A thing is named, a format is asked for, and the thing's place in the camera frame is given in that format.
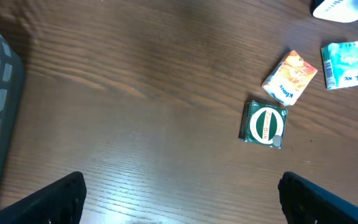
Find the small package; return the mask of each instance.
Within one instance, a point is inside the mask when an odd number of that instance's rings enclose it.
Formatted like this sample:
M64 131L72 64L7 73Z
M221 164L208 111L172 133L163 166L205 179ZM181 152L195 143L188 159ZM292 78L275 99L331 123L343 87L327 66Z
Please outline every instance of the small package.
M263 82L262 88L282 105L294 105L316 73L317 69L293 50Z
M239 139L281 148L288 110L252 101L246 103Z
M321 49L328 90L358 85L358 41Z

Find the dark green packet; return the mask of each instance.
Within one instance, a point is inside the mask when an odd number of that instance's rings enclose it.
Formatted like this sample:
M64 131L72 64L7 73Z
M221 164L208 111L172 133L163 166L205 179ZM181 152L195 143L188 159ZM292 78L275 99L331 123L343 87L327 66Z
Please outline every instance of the dark green packet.
M287 109L251 101L246 103L239 139L281 149Z

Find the light blue packet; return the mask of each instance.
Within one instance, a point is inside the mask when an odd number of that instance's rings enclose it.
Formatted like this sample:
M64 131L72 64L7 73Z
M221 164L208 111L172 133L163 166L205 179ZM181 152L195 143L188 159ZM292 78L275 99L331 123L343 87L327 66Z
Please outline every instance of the light blue packet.
M321 54L328 90L358 85L358 41L329 44Z

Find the white and black device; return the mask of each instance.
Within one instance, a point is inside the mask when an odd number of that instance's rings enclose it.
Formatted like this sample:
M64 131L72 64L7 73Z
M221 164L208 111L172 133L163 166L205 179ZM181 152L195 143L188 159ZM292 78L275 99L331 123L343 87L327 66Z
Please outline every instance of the white and black device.
M358 20L358 0L315 0L313 16L335 22Z

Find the wooden table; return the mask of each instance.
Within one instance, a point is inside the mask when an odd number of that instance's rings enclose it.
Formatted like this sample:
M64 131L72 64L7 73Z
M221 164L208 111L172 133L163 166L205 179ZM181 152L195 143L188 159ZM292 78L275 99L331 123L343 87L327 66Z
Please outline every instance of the wooden table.
M4 208L79 170L82 223L285 223L291 170L358 205L358 86L328 91L320 47L358 21L305 0L0 1L27 67ZM238 140L246 99L284 53L319 72L288 107L282 149Z

